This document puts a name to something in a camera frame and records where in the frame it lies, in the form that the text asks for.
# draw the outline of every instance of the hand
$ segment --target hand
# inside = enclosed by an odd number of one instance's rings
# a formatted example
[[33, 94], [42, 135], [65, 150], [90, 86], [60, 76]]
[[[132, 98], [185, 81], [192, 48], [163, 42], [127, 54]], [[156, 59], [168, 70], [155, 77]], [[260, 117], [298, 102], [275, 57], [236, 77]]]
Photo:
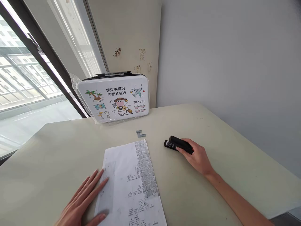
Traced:
[[[87, 177], [76, 191], [68, 205], [61, 213], [60, 219], [56, 222], [55, 226], [81, 226], [82, 215], [86, 211], [88, 205], [93, 201], [97, 194], [103, 189], [108, 181], [108, 177], [93, 190], [101, 175], [103, 169], [98, 173], [98, 169], [94, 173]], [[86, 226], [97, 226], [106, 218], [106, 215], [101, 213], [94, 217]]]
[[191, 139], [183, 138], [182, 140], [188, 142], [190, 146], [193, 149], [192, 155], [188, 154], [186, 151], [184, 151], [181, 148], [176, 148], [182, 155], [185, 156], [187, 161], [195, 168], [197, 171], [199, 171], [204, 176], [213, 174], [215, 171], [212, 168], [210, 161], [208, 159], [208, 156], [206, 154], [205, 148], [201, 145], [198, 145]]

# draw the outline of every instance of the white wall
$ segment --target white wall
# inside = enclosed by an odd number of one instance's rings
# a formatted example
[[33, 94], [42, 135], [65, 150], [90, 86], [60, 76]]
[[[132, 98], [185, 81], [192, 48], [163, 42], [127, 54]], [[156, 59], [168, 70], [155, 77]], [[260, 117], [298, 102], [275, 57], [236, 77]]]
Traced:
[[293, 0], [163, 0], [157, 107], [201, 102], [301, 178]]
[[[156, 107], [161, 0], [88, 0], [88, 3], [109, 71], [144, 74], [149, 80], [150, 107]], [[116, 57], [119, 48], [121, 54]]]

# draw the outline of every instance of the fingernail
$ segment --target fingernail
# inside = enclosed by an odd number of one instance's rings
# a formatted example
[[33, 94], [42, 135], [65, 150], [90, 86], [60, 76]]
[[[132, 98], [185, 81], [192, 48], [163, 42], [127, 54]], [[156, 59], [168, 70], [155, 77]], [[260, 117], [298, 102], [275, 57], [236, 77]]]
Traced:
[[106, 218], [106, 215], [105, 215], [105, 214], [102, 214], [102, 215], [100, 215], [100, 217], [99, 217], [99, 221], [103, 221], [105, 218]]

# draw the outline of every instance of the plastic wrap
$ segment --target plastic wrap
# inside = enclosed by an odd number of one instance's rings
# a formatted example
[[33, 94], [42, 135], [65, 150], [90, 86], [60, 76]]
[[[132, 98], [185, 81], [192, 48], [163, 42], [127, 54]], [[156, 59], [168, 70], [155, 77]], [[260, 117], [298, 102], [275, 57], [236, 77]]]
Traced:
[[117, 124], [149, 113], [149, 81], [142, 74], [80, 80], [70, 74], [72, 87], [96, 124]]

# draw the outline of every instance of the black stapler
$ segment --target black stapler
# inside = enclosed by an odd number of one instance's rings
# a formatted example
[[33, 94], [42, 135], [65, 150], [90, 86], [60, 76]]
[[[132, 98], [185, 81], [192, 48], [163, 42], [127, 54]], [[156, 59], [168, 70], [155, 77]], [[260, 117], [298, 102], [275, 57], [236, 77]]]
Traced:
[[189, 143], [174, 136], [170, 136], [169, 141], [166, 140], [164, 142], [164, 146], [175, 151], [177, 151], [176, 147], [179, 147], [184, 149], [189, 154], [193, 153], [193, 149]]

